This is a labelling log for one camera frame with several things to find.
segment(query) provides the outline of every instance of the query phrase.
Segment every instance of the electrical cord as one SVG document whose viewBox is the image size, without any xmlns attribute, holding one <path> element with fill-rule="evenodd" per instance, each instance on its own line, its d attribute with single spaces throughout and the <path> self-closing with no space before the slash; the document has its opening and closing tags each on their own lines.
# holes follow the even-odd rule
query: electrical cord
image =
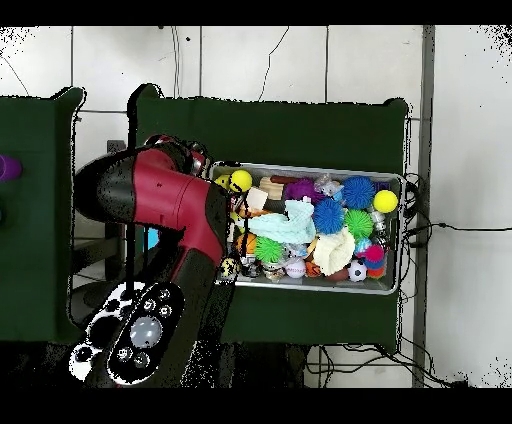
<svg viewBox="0 0 512 424">
<path fill-rule="evenodd" d="M 274 47 L 274 49 L 269 53 L 268 55 L 268 68 L 267 68 L 267 72 L 265 72 L 265 79 L 263 80 L 263 87 L 261 88 L 261 93 L 260 93 L 260 97 L 258 97 L 258 101 L 261 100 L 261 97 L 263 96 L 263 92 L 265 91 L 265 85 L 267 83 L 267 76 L 268 76 L 268 71 L 270 71 L 270 56 L 272 56 L 272 53 L 274 53 L 277 48 L 279 47 L 279 45 L 281 44 L 281 42 L 283 41 L 286 33 L 288 32 L 288 30 L 290 29 L 290 26 L 288 25 L 286 27 L 286 31 L 284 32 L 284 34 L 282 35 L 281 39 L 279 40 L 279 42 L 277 43 L 277 45 Z"/>
</svg>

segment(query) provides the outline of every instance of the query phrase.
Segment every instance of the round button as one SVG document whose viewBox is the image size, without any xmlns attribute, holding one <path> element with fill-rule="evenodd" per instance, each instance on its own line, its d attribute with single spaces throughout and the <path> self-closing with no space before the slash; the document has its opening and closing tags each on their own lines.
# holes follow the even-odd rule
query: round button
<svg viewBox="0 0 512 424">
<path fill-rule="evenodd" d="M 78 350 L 75 354 L 75 358 L 78 362 L 88 361 L 92 356 L 92 349 L 90 347 L 84 346 Z"/>
<path fill-rule="evenodd" d="M 160 300 L 166 300 L 169 299 L 169 297 L 171 297 L 171 293 L 169 293 L 169 290 L 160 290 L 160 295 L 158 296 Z"/>
<path fill-rule="evenodd" d="M 165 305 L 162 306 L 158 312 L 162 318 L 167 318 L 169 315 L 171 315 L 172 309 L 170 306 Z"/>
<path fill-rule="evenodd" d="M 156 302 L 153 299 L 148 299 L 144 302 L 144 310 L 149 312 L 156 308 Z"/>
<path fill-rule="evenodd" d="M 130 331 L 132 344 L 140 349 L 155 346 L 160 337 L 162 337 L 162 324 L 154 317 L 137 318 Z"/>
<path fill-rule="evenodd" d="M 107 306 L 105 307 L 105 310 L 107 312 L 114 312 L 119 308 L 119 300 L 112 299 L 110 302 L 107 303 Z"/>
<path fill-rule="evenodd" d="M 121 362 L 128 361 L 132 357 L 132 355 L 133 352 L 129 347 L 123 347 L 122 349 L 119 349 L 119 351 L 117 352 L 117 358 Z"/>
<path fill-rule="evenodd" d="M 137 353 L 133 358 L 133 363 L 137 368 L 146 368 L 149 365 L 149 356 L 143 352 Z"/>
</svg>

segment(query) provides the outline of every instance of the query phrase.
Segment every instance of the white cloth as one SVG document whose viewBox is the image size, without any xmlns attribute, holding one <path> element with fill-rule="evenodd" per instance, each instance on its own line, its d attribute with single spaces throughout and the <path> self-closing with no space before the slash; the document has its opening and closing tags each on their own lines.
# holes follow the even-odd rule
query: white cloth
<svg viewBox="0 0 512 424">
<path fill-rule="evenodd" d="M 351 261 L 355 247 L 354 236 L 343 227 L 336 234 L 319 235 L 313 259 L 323 274 L 332 275 Z"/>
</svg>

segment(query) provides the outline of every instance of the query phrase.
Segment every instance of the wooden block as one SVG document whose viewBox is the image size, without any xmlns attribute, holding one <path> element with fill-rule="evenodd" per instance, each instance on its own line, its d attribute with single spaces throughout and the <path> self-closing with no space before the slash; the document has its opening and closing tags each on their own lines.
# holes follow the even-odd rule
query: wooden block
<svg viewBox="0 0 512 424">
<path fill-rule="evenodd" d="M 260 190 L 268 193 L 269 200 L 281 200 L 283 198 L 284 184 L 270 181 L 269 177 L 263 177 L 260 181 Z"/>
</svg>

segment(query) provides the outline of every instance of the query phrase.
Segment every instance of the green surface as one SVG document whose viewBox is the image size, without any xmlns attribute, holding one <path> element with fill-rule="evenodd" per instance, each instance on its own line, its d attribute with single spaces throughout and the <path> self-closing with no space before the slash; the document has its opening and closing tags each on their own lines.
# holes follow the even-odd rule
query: green surface
<svg viewBox="0 0 512 424">
<path fill-rule="evenodd" d="M 384 105 L 166 99 L 153 85 L 137 96 L 138 145 L 165 133 L 203 143 L 214 160 L 402 173 L 407 105 L 401 99 Z M 240 287 L 223 339 L 380 343 L 394 350 L 397 298 Z"/>
<path fill-rule="evenodd" d="M 50 99 L 0 97 L 0 153 L 21 161 L 0 183 L 0 340 L 76 339 L 67 316 L 71 132 L 79 88 Z"/>
</svg>

